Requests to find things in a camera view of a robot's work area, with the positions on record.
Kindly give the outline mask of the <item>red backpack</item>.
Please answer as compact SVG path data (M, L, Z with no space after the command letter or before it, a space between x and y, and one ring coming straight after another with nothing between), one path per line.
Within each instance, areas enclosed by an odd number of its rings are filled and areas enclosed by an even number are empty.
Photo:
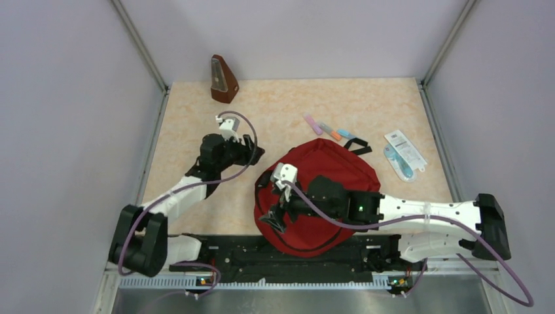
M318 217L300 215L292 223L285 219L285 233L259 220L279 196L272 193L269 176L279 163L298 169L297 182L306 188L318 175L339 182L348 190L377 192L381 183L375 170L356 153L328 139L314 139L292 148L260 175L255 183L254 218L257 228L278 251L301 258L323 254L349 239L353 230L335 226Z

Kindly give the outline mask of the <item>orange highlighter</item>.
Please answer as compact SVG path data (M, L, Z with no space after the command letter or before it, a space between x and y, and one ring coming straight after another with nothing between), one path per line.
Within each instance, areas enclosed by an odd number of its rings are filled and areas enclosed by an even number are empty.
M333 128L331 128L330 126L328 126L326 123L324 122L318 122L318 126L327 134L329 135L331 138L333 138L335 141L341 141L342 140L342 136L337 133Z

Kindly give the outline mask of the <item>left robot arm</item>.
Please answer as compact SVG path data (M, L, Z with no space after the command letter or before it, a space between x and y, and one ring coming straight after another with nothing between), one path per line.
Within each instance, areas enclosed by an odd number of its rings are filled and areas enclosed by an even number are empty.
M200 154L181 180L156 199L122 208L109 249L108 261L121 275L140 273L154 277L166 263L168 226L192 205L214 193L226 180L224 170L240 166L245 171L264 154L258 137L241 139L211 133L203 137Z

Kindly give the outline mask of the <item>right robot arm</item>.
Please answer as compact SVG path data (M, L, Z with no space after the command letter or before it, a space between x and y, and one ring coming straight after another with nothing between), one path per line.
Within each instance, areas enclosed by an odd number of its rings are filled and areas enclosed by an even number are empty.
M429 203L366 185L348 189L322 175L303 190L298 182L264 173L255 183L254 214L260 232L277 250L302 258L322 255L356 232L387 236L378 260L393 270L450 254L511 258L504 214L490 194L460 203Z

